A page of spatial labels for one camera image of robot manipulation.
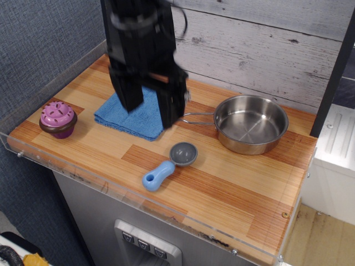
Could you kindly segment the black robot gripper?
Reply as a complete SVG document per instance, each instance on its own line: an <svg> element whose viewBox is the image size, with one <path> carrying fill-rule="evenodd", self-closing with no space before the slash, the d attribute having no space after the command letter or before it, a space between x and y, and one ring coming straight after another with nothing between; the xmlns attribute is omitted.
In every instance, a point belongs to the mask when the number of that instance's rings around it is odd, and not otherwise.
<svg viewBox="0 0 355 266"><path fill-rule="evenodd" d="M142 85L157 92L164 129L183 116L189 98L187 73L174 60L176 51L171 11L110 11L106 37L110 78L127 112L143 103Z"/></svg>

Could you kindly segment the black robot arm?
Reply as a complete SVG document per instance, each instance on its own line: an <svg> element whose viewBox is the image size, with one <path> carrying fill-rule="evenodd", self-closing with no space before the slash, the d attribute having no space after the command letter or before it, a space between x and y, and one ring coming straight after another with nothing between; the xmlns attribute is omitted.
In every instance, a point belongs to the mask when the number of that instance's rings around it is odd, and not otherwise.
<svg viewBox="0 0 355 266"><path fill-rule="evenodd" d="M143 102L146 86L156 91L164 128L184 114L187 72L175 60L175 31L168 1L102 1L109 74L126 111Z"/></svg>

